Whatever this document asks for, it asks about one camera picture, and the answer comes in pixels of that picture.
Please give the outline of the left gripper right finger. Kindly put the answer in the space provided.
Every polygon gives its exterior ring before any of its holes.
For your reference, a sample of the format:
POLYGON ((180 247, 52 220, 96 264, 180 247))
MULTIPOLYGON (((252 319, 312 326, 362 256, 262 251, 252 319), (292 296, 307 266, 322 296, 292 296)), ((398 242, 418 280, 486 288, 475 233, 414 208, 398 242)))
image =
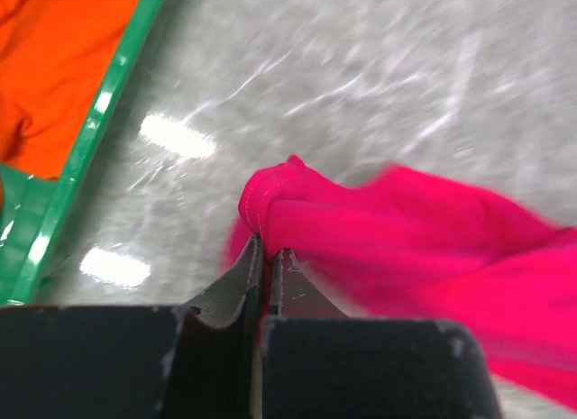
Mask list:
POLYGON ((264 418, 497 418, 483 351, 446 320, 352 318, 293 251, 272 271, 261 329, 264 418))

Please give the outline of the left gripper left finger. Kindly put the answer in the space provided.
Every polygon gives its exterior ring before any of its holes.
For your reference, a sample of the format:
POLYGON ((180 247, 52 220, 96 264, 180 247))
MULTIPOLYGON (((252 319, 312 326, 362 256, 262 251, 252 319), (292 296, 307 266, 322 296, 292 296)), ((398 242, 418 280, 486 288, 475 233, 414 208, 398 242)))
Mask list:
POLYGON ((4 418, 243 418, 263 250, 182 305, 1 310, 4 418))

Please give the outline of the pink t shirt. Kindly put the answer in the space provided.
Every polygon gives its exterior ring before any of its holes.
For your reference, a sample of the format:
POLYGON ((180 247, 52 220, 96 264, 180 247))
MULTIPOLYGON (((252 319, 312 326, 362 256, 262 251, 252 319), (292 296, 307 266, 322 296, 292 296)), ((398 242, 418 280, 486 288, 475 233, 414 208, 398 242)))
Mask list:
POLYGON ((256 172, 227 258, 261 236, 368 314, 469 327, 499 376, 576 405, 576 231, 480 187, 389 164, 342 187, 300 158, 256 172))

